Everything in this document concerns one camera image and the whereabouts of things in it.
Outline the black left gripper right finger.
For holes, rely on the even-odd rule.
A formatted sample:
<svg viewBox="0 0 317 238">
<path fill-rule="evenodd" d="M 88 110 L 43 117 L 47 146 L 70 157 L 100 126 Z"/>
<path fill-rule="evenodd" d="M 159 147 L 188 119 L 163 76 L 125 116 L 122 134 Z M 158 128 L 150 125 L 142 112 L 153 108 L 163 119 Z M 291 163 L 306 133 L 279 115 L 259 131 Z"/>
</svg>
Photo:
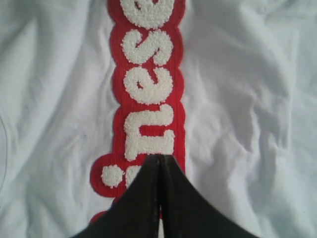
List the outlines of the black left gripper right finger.
<svg viewBox="0 0 317 238">
<path fill-rule="evenodd" d="M 165 238 L 255 238 L 211 206 L 193 187 L 173 156 L 159 155 Z"/>
</svg>

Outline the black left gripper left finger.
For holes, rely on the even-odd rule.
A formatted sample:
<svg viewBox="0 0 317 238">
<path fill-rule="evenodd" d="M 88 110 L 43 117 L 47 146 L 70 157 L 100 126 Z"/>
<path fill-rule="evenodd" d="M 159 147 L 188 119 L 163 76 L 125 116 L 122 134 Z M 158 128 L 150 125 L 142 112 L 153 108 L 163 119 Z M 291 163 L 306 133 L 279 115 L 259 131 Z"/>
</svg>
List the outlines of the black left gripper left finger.
<svg viewBox="0 0 317 238">
<path fill-rule="evenodd" d="M 125 193 L 76 238 L 157 238 L 161 155 L 148 156 Z"/>
</svg>

